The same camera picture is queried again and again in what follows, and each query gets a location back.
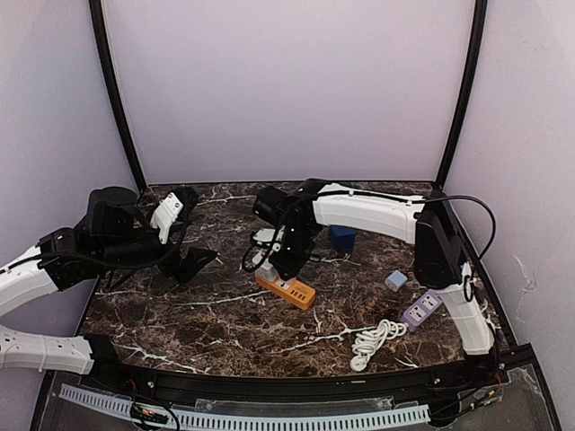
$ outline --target white cable chain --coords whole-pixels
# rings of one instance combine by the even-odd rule
[[[396,339],[405,335],[407,325],[395,321],[383,319],[374,330],[364,330],[356,336],[356,341],[351,346],[355,355],[349,361],[353,371],[363,371],[367,367],[369,359],[384,345],[387,339]]]

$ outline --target dark marble surface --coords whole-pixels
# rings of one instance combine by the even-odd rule
[[[358,232],[353,255],[335,259],[324,230],[315,249],[323,261],[309,262],[299,276],[317,292],[314,307],[303,312],[257,286],[253,275],[240,268],[250,233],[266,225],[251,211],[255,193],[265,185],[194,185],[200,202],[185,244],[218,251],[218,258],[186,286],[150,268],[114,292],[97,292],[82,333],[107,334],[123,362],[156,369],[260,377],[353,374],[355,333],[383,318],[399,321],[426,291],[411,269],[413,247]],[[296,185],[278,187],[291,191]],[[358,182],[354,187],[402,195],[431,191],[428,183],[418,182]],[[153,209],[173,188],[150,188],[142,207]],[[384,285],[395,269],[409,278],[399,293]],[[366,373],[461,358],[456,327],[442,307],[417,332],[387,341]]]

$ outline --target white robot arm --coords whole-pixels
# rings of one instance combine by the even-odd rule
[[[86,217],[75,228],[58,229],[0,267],[0,317],[41,296],[103,277],[111,268],[145,268],[150,256],[160,257],[151,263],[166,277],[184,283],[216,257],[214,251],[192,250],[185,259],[177,252],[168,253],[179,248],[179,244],[169,242],[168,235],[184,202],[187,214],[197,203],[193,189],[171,192],[155,209],[150,224],[135,212],[136,200],[136,194],[128,189],[95,190]],[[134,226],[135,219],[141,227]],[[162,259],[168,254],[169,259]],[[105,336],[50,337],[0,325],[0,368],[89,374],[95,361],[114,359],[115,352]]]
[[[258,265],[248,268],[244,264],[244,268],[252,272],[273,267],[289,282],[309,259],[312,239],[321,226],[345,226],[415,244],[416,277],[437,290],[457,326],[465,353],[487,355],[494,337],[477,300],[465,298],[472,270],[464,259],[461,239],[442,214],[443,204],[434,207],[424,201],[422,196],[365,192],[320,180],[306,181],[291,195],[266,188],[258,195],[253,211],[282,232],[281,245],[277,237],[260,241],[273,247],[258,256],[262,258]],[[261,237],[254,236],[256,245]]]

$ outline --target purple power strip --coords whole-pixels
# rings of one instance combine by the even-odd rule
[[[402,316],[411,332],[415,330],[443,303],[434,290],[428,290],[424,296],[408,308]]]

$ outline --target orange power strip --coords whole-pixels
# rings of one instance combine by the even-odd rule
[[[299,280],[290,285],[279,277],[270,282],[255,276],[255,281],[261,287],[265,287],[302,310],[308,310],[315,301],[315,290]]]

